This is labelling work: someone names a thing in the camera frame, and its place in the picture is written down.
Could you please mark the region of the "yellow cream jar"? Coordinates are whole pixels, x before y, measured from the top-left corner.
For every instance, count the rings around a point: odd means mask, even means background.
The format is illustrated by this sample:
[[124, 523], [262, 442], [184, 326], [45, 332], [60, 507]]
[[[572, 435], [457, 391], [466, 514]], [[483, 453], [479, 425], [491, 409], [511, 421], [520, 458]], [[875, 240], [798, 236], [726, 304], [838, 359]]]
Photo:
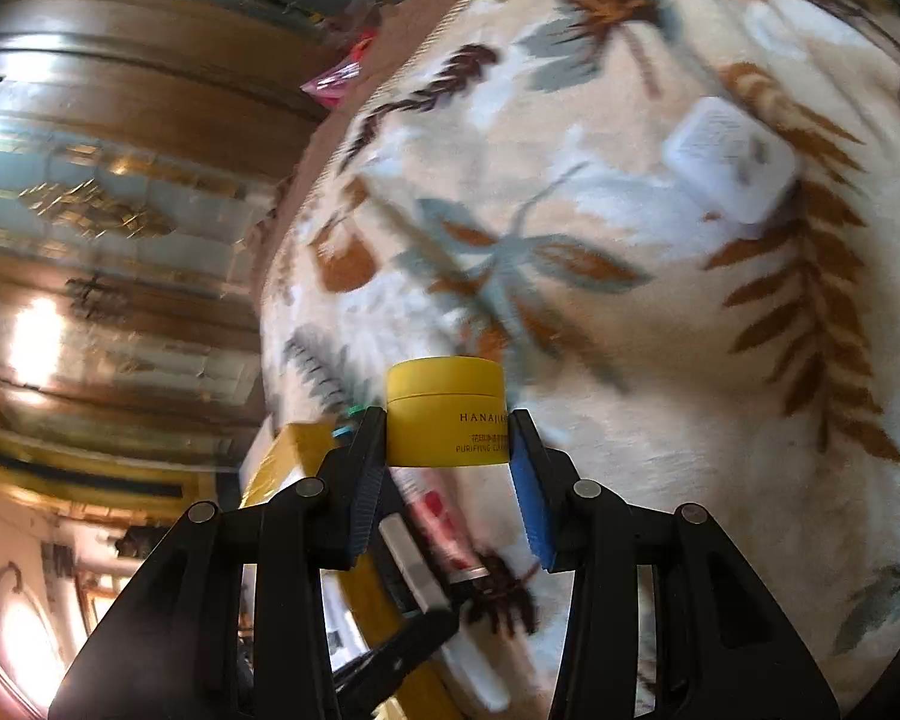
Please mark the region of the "yellow cream jar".
[[403, 468], [509, 461], [505, 372], [470, 356], [413, 359], [386, 376], [386, 460]]

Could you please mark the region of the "white power adapter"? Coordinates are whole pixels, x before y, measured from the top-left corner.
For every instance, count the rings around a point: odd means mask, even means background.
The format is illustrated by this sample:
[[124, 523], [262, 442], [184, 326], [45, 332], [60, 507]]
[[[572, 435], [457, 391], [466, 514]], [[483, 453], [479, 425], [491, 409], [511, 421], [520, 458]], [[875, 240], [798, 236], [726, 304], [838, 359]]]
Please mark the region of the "white power adapter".
[[800, 171], [797, 151], [781, 135], [715, 96], [699, 99], [674, 127], [662, 161], [691, 192], [746, 226], [770, 220]]

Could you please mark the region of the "rose hand cream tube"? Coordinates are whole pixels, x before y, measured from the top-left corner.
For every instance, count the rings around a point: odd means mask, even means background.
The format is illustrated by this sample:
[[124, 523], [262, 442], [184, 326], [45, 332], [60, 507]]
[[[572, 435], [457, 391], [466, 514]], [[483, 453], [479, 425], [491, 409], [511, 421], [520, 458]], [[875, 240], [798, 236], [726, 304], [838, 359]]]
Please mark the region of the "rose hand cream tube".
[[445, 476], [434, 468], [401, 466], [393, 468], [391, 476], [447, 582], [475, 582], [486, 577], [486, 566], [473, 548]]

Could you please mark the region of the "white box with yellow tape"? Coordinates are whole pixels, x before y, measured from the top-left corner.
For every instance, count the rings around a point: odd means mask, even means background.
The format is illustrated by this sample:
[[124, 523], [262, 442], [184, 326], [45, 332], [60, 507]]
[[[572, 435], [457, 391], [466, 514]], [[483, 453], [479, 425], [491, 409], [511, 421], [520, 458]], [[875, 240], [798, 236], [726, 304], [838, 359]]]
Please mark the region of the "white box with yellow tape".
[[[258, 718], [372, 718], [393, 699], [406, 718], [458, 718], [461, 710], [430, 658], [458, 632], [448, 608], [398, 622], [379, 571], [365, 555], [379, 504], [393, 486], [386, 471], [386, 417], [370, 408], [344, 444], [328, 421], [288, 424], [245, 489], [260, 519], [245, 561], [256, 567], [253, 710]], [[322, 575], [343, 580], [344, 600], [370, 626], [370, 652], [333, 668]]]

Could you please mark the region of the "pink plastic bag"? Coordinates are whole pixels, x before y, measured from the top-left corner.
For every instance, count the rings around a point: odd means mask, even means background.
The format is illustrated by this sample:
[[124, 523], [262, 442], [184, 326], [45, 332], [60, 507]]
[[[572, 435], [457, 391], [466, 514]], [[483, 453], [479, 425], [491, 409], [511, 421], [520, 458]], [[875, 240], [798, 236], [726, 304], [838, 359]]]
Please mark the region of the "pink plastic bag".
[[318, 73], [301, 86], [302, 93], [317, 101], [325, 109], [333, 109], [343, 100], [357, 78], [361, 75], [362, 60], [370, 46], [374, 44], [377, 31], [366, 29], [357, 43], [334, 67]]

